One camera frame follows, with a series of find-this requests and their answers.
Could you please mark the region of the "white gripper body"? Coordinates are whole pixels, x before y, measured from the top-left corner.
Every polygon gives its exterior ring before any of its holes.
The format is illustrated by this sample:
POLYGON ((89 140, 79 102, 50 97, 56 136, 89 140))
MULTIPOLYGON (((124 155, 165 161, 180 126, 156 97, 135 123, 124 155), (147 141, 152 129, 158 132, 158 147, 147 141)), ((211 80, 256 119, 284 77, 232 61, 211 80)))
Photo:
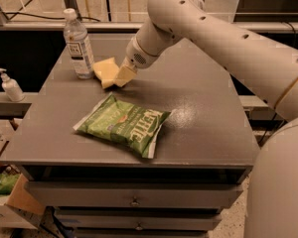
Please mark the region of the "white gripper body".
POLYGON ((136 69, 148 68, 159 56, 158 44, 148 38, 134 36, 126 47, 123 65, 136 69))

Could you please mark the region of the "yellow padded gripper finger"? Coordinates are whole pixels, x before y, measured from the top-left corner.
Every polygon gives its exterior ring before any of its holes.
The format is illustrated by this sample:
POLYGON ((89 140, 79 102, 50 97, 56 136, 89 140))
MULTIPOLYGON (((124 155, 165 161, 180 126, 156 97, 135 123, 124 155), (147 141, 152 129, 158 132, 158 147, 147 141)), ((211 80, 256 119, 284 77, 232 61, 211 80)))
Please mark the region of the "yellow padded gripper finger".
POLYGON ((134 67, 129 67, 127 65, 122 66, 114 78, 114 84, 122 87, 131 81, 137 74, 137 69, 134 67))

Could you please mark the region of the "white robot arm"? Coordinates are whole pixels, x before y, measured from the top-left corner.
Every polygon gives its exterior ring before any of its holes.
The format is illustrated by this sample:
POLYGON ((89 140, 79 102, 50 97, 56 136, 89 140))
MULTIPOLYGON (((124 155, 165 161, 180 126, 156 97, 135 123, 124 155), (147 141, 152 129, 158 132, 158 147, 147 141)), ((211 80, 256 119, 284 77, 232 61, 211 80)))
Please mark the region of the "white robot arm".
POLYGON ((244 238, 298 238, 298 50, 213 17, 202 6, 202 0, 148 0, 148 17, 126 48, 118 83, 186 38, 264 101, 287 123, 256 157, 244 238))

